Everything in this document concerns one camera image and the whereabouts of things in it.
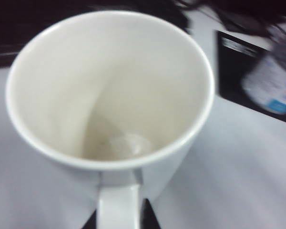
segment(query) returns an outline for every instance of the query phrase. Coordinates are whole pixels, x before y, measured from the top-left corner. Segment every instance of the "white table surface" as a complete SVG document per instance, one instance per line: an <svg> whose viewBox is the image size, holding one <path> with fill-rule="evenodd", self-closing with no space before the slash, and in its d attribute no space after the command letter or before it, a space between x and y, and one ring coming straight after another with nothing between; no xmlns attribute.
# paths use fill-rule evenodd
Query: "white table surface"
<svg viewBox="0 0 286 229"><path fill-rule="evenodd" d="M186 13L216 75L207 7ZM229 34L268 49L260 37ZM0 229L80 229L95 203L86 172L53 166L15 132L0 69ZM286 123L216 96L188 156L152 203L163 229L286 229Z"/></svg>

